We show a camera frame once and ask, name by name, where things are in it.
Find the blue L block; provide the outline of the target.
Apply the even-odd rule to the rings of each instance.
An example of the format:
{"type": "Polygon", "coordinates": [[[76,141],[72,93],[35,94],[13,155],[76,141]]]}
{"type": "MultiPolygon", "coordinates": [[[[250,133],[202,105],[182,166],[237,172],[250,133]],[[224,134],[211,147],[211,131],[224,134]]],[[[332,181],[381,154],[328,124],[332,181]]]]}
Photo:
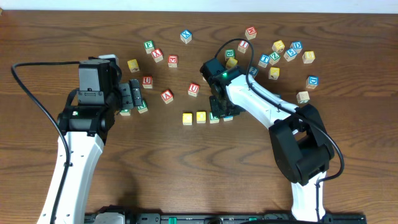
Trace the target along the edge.
{"type": "Polygon", "coordinates": [[[224,121],[224,122],[226,122],[226,121],[232,121],[233,118],[234,118],[234,116],[225,116],[225,117],[223,118],[223,121],[224,121]]]}

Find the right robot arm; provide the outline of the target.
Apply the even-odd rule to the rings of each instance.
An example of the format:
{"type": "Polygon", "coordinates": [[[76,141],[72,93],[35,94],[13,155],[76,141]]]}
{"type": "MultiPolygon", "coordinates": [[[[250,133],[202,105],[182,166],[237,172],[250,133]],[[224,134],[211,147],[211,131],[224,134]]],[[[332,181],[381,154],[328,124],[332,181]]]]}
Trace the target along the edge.
{"type": "Polygon", "coordinates": [[[200,73],[211,88],[213,116],[227,118],[247,111],[268,129],[275,162],[292,186],[294,218],[322,220],[326,214],[322,179],[335,153],[318,110],[282,100],[239,66],[227,69],[217,58],[205,62],[200,73]]]}

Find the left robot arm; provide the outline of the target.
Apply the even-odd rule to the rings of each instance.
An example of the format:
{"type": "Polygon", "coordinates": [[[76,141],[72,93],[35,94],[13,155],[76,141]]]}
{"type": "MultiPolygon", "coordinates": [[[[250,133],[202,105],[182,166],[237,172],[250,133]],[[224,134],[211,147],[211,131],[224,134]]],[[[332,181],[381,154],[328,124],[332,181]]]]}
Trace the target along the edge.
{"type": "Polygon", "coordinates": [[[57,161],[39,223],[84,222],[93,173],[115,116],[142,104],[138,80],[121,82],[113,54],[81,61],[78,74],[79,87],[57,118],[57,161]]]}

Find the yellow C block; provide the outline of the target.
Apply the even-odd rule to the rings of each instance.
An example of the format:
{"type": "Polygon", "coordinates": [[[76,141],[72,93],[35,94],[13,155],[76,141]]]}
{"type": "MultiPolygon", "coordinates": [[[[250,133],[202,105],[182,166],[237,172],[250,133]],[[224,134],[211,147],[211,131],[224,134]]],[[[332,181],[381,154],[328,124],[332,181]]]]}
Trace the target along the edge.
{"type": "Polygon", "coordinates": [[[184,113],[182,117],[183,125],[192,125],[193,123],[193,114],[192,113],[184,113]]]}

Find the green R block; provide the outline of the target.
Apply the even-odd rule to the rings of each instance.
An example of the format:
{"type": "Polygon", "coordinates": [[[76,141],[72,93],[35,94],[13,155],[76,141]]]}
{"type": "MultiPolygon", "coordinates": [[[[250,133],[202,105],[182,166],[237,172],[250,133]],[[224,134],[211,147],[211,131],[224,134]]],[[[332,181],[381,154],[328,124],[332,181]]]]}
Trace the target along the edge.
{"type": "Polygon", "coordinates": [[[209,120],[210,120],[211,124],[219,123],[219,121],[220,121],[220,119],[218,117],[214,116],[212,112],[209,113],[209,120]]]}

